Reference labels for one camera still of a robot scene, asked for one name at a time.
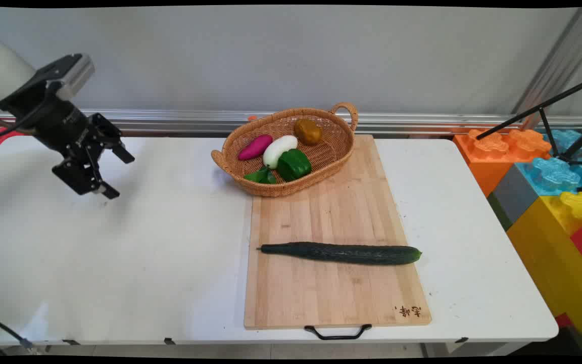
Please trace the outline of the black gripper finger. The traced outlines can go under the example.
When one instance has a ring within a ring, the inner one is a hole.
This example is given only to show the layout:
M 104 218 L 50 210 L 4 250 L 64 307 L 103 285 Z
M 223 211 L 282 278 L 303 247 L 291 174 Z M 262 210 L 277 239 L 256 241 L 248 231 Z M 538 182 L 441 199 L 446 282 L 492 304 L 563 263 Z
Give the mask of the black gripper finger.
M 52 172 L 79 195 L 102 194 L 113 200 L 120 193 L 100 173 L 99 159 L 105 149 L 100 144 L 68 145 L 62 163 L 53 166 Z
M 129 153 L 122 142 L 122 132 L 118 127 L 100 113 L 91 115 L 90 121 L 93 125 L 92 138 L 94 140 L 101 143 L 103 148 L 111 150 L 123 163 L 134 162 L 134 156 Z

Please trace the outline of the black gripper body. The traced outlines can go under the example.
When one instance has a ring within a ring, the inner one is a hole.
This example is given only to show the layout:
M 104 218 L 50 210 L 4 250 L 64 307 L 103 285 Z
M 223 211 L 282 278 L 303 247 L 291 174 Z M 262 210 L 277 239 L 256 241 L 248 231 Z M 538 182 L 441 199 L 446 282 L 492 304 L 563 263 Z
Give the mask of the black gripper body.
M 85 115 L 72 102 L 58 98 L 62 86 L 24 86 L 0 101 L 20 129 L 64 158 L 100 157 L 100 113 Z

